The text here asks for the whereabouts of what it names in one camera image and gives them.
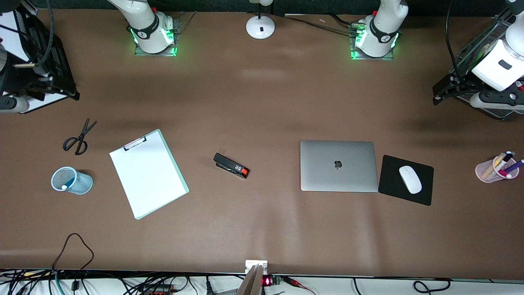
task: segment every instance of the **black mouse pad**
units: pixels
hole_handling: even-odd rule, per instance
[[[420,192],[411,194],[408,191],[398,171],[402,166],[411,166],[415,170],[422,184]],[[433,172],[434,168],[431,166],[384,155],[378,192],[429,206],[431,205],[431,195],[433,193]]]

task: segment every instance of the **silver laptop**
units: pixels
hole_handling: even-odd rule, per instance
[[[378,192],[373,142],[302,140],[300,186],[314,192]]]

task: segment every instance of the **scissors handle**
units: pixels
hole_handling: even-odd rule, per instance
[[[88,149],[88,143],[83,141],[83,140],[79,140],[80,142],[78,143],[78,147],[77,147],[77,150],[75,151],[75,155],[79,156],[83,153],[85,153],[85,150]],[[80,151],[80,147],[82,146],[82,144],[84,145],[84,149],[82,151]]]
[[[77,141],[78,141],[78,138],[76,137],[70,137],[66,139],[63,145],[64,151],[68,151]]]

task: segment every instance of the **black scissors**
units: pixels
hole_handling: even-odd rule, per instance
[[[70,137],[64,141],[64,151],[68,151],[76,142],[78,143],[77,151],[74,153],[75,155],[79,156],[85,152],[85,150],[88,149],[88,143],[84,141],[84,136],[95,126],[96,121],[88,127],[89,125],[89,118],[85,121],[84,129],[82,129],[82,133],[78,137]]]

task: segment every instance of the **white mouse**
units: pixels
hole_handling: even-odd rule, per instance
[[[411,194],[416,194],[422,190],[420,179],[411,166],[402,166],[398,169],[398,172],[400,172],[400,176]]]

